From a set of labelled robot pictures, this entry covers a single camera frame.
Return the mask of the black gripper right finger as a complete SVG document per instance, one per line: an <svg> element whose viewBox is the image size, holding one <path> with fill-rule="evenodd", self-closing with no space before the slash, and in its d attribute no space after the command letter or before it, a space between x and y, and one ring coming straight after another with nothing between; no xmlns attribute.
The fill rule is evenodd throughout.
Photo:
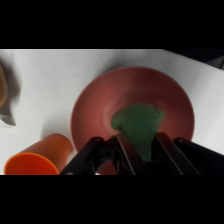
<svg viewBox="0 0 224 224"><path fill-rule="evenodd" d="M200 174L165 133L157 133L155 136L153 141L153 160L165 163L174 175Z"/></svg>

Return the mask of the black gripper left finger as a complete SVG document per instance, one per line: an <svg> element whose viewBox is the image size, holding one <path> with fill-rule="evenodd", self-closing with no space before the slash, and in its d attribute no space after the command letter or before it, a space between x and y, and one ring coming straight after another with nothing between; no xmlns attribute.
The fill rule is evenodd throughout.
<svg viewBox="0 0 224 224"><path fill-rule="evenodd" d="M140 155L123 134L117 134L112 138L113 143L118 148L124 169L130 175L145 175L146 166Z"/></svg>

